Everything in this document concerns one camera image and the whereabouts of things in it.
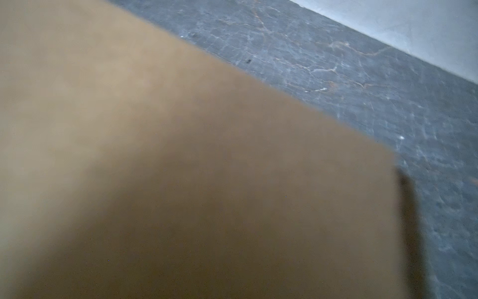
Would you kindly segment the brown cardboard box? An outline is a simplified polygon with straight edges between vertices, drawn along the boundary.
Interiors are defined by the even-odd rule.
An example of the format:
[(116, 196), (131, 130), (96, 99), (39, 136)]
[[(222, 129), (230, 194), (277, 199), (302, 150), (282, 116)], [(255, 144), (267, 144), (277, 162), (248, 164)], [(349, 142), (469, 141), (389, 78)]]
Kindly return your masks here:
[(106, 1), (2, 1), (1, 297), (407, 299), (394, 155)]

